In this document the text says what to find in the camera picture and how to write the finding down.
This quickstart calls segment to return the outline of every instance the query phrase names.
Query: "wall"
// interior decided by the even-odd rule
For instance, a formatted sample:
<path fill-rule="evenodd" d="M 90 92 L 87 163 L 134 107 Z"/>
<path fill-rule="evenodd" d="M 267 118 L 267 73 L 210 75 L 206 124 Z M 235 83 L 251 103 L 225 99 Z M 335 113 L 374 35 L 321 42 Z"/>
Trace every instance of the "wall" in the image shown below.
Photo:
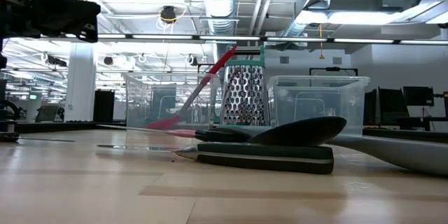
<path fill-rule="evenodd" d="M 447 48 L 443 46 L 369 45 L 351 55 L 351 65 L 359 68 L 360 76 L 371 78 L 366 91 L 377 87 L 427 86 L 441 94 L 448 91 L 447 56 Z M 434 107 L 425 108 L 432 116 L 445 116 L 441 98 L 435 98 Z M 410 116 L 422 115 L 421 107 L 408 106 L 408 110 Z M 435 128 L 448 131 L 448 123 L 435 122 Z"/>
<path fill-rule="evenodd" d="M 343 50 L 324 50 L 325 59 L 319 59 L 320 50 L 309 52 L 308 50 L 287 50 L 279 52 L 277 50 L 266 50 L 266 77 L 278 75 L 309 75 L 311 67 L 334 67 L 333 57 L 341 57 L 342 65 L 338 67 L 350 67 L 350 55 L 346 55 Z M 280 64 L 280 57 L 289 57 L 289 64 Z"/>

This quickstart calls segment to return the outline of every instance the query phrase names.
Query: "white pillar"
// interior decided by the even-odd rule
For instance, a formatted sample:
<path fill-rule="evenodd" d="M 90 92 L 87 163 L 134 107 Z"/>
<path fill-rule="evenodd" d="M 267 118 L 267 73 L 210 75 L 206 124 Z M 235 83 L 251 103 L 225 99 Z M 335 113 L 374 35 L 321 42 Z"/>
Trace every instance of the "white pillar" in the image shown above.
<path fill-rule="evenodd" d="M 27 122 L 34 123 L 36 116 L 39 113 L 37 110 L 42 105 L 42 93 L 30 92 L 27 105 Z"/>
<path fill-rule="evenodd" d="M 90 43 L 72 43 L 67 78 L 65 121 L 92 121 L 97 58 Z"/>

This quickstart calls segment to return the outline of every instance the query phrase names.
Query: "computer monitor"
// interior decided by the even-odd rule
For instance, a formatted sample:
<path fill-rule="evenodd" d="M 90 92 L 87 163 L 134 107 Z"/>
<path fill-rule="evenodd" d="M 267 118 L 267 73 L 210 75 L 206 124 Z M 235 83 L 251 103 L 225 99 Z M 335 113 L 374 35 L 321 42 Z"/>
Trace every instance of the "computer monitor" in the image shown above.
<path fill-rule="evenodd" d="M 365 93 L 364 125 L 377 124 L 377 90 Z"/>
<path fill-rule="evenodd" d="M 395 124 L 398 118 L 408 118 L 405 98 L 401 90 L 390 90 L 378 87 L 379 111 L 381 124 Z"/>
<path fill-rule="evenodd" d="M 403 87 L 406 106 L 434 106 L 432 87 Z"/>
<path fill-rule="evenodd" d="M 54 122 L 56 120 L 57 110 L 59 106 L 42 106 L 38 109 L 36 123 Z"/>

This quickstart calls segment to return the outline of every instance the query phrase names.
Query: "desk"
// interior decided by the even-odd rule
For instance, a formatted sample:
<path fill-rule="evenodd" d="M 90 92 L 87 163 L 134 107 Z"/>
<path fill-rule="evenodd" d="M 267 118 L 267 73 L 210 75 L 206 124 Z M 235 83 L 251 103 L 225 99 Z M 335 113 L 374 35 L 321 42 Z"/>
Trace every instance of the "desk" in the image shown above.
<path fill-rule="evenodd" d="M 447 117 L 420 117 L 420 118 L 398 118 L 397 124 L 401 130 L 411 130 L 413 127 L 424 128 L 431 131 L 431 122 L 448 122 Z"/>
<path fill-rule="evenodd" d="M 334 147 L 331 175 L 220 167 L 172 153 L 194 139 L 85 130 L 0 144 L 1 224 L 448 223 L 448 180 Z"/>

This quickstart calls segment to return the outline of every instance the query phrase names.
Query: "red spatula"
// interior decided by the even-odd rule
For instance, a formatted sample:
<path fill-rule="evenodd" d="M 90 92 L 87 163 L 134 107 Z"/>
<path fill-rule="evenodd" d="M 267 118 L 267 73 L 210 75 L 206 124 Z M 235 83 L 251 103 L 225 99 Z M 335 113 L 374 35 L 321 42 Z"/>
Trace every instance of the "red spatula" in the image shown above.
<path fill-rule="evenodd" d="M 171 129 L 176 123 L 178 123 L 181 120 L 181 117 L 187 112 L 188 107 L 193 103 L 193 101 L 196 99 L 198 94 L 202 91 L 202 89 L 207 85 L 207 83 L 210 81 L 212 74 L 216 74 L 221 67 L 224 67 L 225 63 L 230 60 L 230 58 L 234 55 L 235 49 L 237 49 L 237 46 L 234 45 L 232 49 L 227 51 L 218 61 L 217 63 L 209 70 L 207 75 L 201 80 L 201 83 L 196 87 L 196 89 L 193 91 L 193 93 L 190 95 L 190 97 L 187 99 L 185 104 L 182 106 L 181 110 L 172 118 L 168 119 L 162 119 L 159 121 L 152 122 L 146 126 L 147 129 L 152 130 L 169 130 Z"/>

